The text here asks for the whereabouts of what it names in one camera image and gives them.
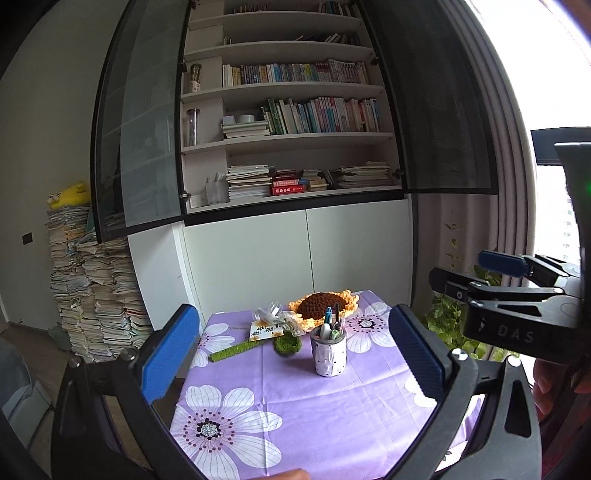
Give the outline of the person's right hand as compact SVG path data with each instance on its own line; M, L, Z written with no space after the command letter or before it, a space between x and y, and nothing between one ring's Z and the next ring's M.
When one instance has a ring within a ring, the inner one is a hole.
M537 359L533 368L533 399L538 418L543 420L554 407L557 389L562 385L567 367Z

